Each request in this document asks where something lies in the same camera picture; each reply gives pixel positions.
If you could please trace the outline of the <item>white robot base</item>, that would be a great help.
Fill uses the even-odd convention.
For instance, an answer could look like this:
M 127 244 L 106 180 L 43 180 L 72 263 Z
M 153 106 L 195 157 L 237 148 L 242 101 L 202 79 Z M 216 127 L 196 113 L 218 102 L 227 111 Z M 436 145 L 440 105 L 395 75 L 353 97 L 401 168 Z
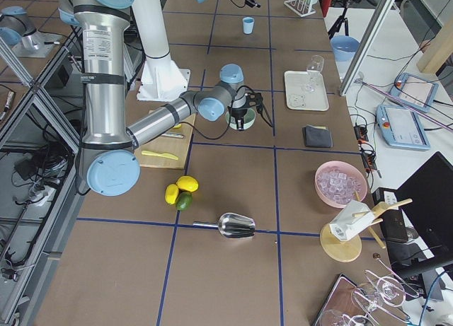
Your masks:
M 160 0 L 134 0 L 134 19 L 145 53 L 137 99 L 172 101 L 188 87 L 190 71 L 179 69 L 171 57 Z

